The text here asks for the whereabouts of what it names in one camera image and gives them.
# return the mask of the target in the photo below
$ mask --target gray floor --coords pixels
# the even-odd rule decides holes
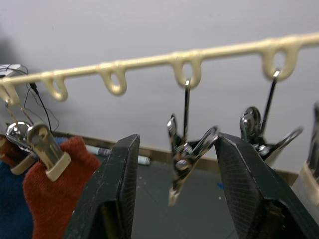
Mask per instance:
[[[168,207],[171,165],[139,165],[132,239],[237,239],[220,175],[195,170]]]

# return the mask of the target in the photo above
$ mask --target textured clamp surface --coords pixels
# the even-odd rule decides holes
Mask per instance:
[[[275,55],[279,51],[284,51],[286,53],[286,62],[277,78],[278,81],[281,81],[288,78],[294,71],[299,50],[304,46],[314,45],[319,45],[319,33],[269,38],[237,45],[175,52],[167,55],[119,60],[91,66],[42,72],[28,76],[4,78],[0,81],[0,98],[4,101],[8,101],[10,105],[16,105],[20,102],[19,96],[15,90],[17,84],[42,81],[52,97],[58,101],[64,101],[68,96],[64,81],[68,77],[92,74],[101,75],[109,92],[119,96],[124,94],[127,89],[125,77],[125,72],[127,70],[164,64],[170,64],[173,67],[178,84],[181,87],[185,87],[186,77],[183,74],[182,68],[187,62],[192,65],[193,76],[190,81],[190,88],[194,88],[200,82],[201,62],[204,59],[246,54],[260,54],[262,56],[264,73],[269,79],[272,79],[274,72],[276,71],[274,65]],[[119,83],[118,85],[112,82],[112,74],[116,75]],[[54,87],[53,82],[58,86],[59,92]]]
[[[130,239],[140,137],[119,140],[86,183],[64,239]]]
[[[318,238],[311,215],[250,143],[220,133],[215,149],[238,238]]]

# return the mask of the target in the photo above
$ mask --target plastic hook loop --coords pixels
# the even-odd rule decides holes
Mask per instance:
[[[169,62],[174,69],[175,78],[181,87],[185,88],[186,77],[183,73],[183,65],[186,62],[190,63],[193,70],[189,87],[195,88],[199,84],[201,78],[202,57],[198,51],[194,50],[185,53],[173,53]]]
[[[103,78],[106,88],[115,96],[120,96],[126,92],[127,82],[125,78],[125,68],[120,61],[114,63],[102,63],[97,67],[97,72]],[[116,75],[118,85],[111,79],[112,74]]]
[[[64,101],[68,98],[68,91],[64,83],[64,76],[55,75],[50,72],[43,72],[42,81],[48,89],[49,93],[52,95],[52,97],[54,97],[57,101]],[[53,85],[53,82],[56,83],[60,92],[57,92],[56,88]]]
[[[275,55],[280,51],[284,51],[286,54],[285,65],[280,70],[280,73],[277,77],[278,81],[283,81],[291,76],[293,73],[297,58],[298,52],[301,48],[301,45],[297,44],[294,38],[286,39],[285,42],[279,42],[278,44],[269,45],[266,50],[262,51],[263,55],[263,70],[265,75],[268,77],[269,80],[273,80],[273,75],[277,70],[275,66]]]

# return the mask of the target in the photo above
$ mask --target hanging drying rack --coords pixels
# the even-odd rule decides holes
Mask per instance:
[[[185,87],[186,77],[183,75],[183,65],[190,63],[193,75],[190,81],[190,88],[196,87],[201,78],[201,62],[204,59],[230,57],[235,55],[260,54],[263,61],[263,71],[270,80],[273,77],[276,67],[274,59],[277,52],[283,51],[286,54],[286,62],[280,70],[277,81],[288,78],[296,66],[298,52],[302,47],[319,45],[319,33],[291,35],[282,38],[270,38],[256,42],[249,42],[237,45],[197,49],[185,52],[175,52],[167,55],[158,55],[130,60],[118,60],[97,65],[55,70],[31,74],[28,76],[16,76],[0,80],[0,98],[9,105],[19,104],[20,99],[15,90],[15,86],[22,83],[33,83],[42,81],[49,93],[58,101],[64,101],[68,97],[68,92],[64,81],[69,77],[100,74],[106,88],[110,93],[120,96],[127,89],[125,72],[129,69],[159,66],[170,64],[173,67],[175,78],[178,84]],[[118,85],[111,80],[111,75],[117,77]]]

